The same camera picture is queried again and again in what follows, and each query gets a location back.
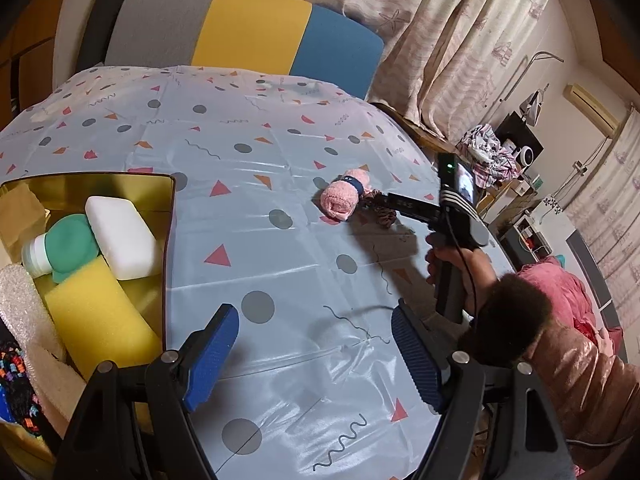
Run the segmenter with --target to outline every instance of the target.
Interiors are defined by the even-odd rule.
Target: ceiling
[[[640,60],[599,0],[560,0],[578,60],[623,99],[640,105]]]

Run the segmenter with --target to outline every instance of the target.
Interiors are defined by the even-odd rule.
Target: device screen
[[[474,204],[474,197],[476,194],[476,188],[474,187],[474,176],[462,164],[458,163],[456,166],[458,174],[458,193],[469,200],[469,202]]]

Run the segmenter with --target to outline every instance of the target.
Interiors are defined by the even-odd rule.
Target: patterned tablecloth
[[[0,174],[147,171],[177,183],[167,347],[221,303],[241,313],[193,424],[221,480],[404,478],[438,417],[390,334],[398,298],[433,305],[425,225],[318,209],[349,168],[433,201],[429,161],[385,114],[327,83],[241,70],[93,68],[0,134]],[[511,270],[494,240],[498,271]]]

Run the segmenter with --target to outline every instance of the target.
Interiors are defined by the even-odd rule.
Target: air conditioner
[[[605,136],[616,135],[620,121],[580,85],[568,85],[564,97],[580,110]]]

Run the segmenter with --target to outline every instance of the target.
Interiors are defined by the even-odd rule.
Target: white sponge
[[[131,201],[90,196],[84,211],[117,280],[135,280],[160,272],[162,250]]]

